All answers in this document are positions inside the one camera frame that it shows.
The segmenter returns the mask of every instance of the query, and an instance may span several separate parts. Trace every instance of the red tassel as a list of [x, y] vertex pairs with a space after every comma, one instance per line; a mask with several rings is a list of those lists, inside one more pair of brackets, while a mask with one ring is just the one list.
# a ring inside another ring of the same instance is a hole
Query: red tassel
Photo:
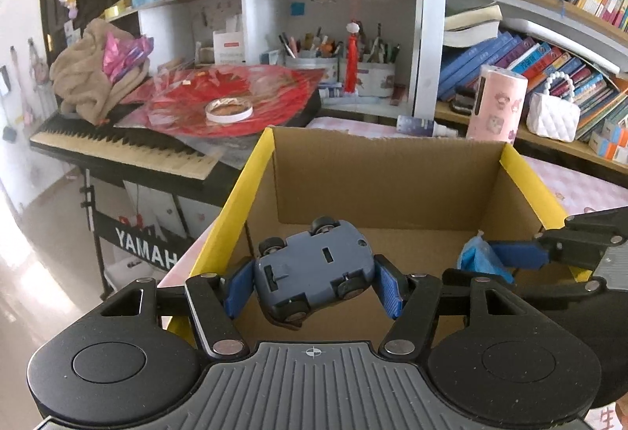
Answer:
[[357, 83], [357, 34], [349, 35], [347, 46], [347, 74], [345, 76], [345, 93], [355, 93]]

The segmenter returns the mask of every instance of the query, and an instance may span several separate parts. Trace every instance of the gray toy car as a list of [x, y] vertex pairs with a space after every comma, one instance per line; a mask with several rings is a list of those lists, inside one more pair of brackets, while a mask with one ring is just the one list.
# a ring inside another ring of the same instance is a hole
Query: gray toy car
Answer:
[[310, 231], [259, 244], [257, 296], [267, 317], [299, 326], [313, 311], [356, 297], [373, 281], [375, 263], [353, 224], [321, 217]]

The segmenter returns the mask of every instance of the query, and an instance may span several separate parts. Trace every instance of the white quilted handbag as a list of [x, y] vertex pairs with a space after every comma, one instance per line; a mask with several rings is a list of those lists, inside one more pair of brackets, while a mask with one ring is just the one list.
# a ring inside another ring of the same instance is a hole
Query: white quilted handbag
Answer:
[[[549, 94], [552, 82], [558, 77], [567, 81], [566, 99]], [[555, 71], [546, 79], [543, 93], [535, 93], [530, 99], [528, 129], [537, 136], [570, 143], [576, 137], [579, 120], [580, 108], [573, 103], [573, 81], [566, 73]]]

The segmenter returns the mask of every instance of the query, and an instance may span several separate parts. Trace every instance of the tape roll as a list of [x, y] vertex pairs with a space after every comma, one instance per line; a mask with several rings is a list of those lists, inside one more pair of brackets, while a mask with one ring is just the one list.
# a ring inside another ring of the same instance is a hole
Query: tape roll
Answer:
[[214, 123], [235, 123], [253, 114], [253, 105], [240, 97], [215, 99], [205, 106], [205, 117]]

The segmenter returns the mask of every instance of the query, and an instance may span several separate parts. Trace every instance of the white wall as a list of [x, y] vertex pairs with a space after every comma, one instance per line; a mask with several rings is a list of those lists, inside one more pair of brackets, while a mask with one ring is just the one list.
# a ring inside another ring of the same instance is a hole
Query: white wall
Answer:
[[[40, 57], [44, 57], [44, 40], [39, 0], [0, 0], [0, 67], [6, 65], [11, 92], [4, 104], [11, 127], [18, 131], [15, 143], [0, 139], [0, 180], [11, 202], [21, 212], [33, 199], [64, 175], [69, 168], [59, 161], [32, 152], [24, 135], [23, 97], [36, 115], [45, 116], [51, 109], [50, 93], [35, 92], [29, 73], [27, 40], [32, 38]], [[18, 72], [11, 60], [9, 49], [14, 46], [18, 54]], [[0, 109], [0, 135], [7, 125]]]

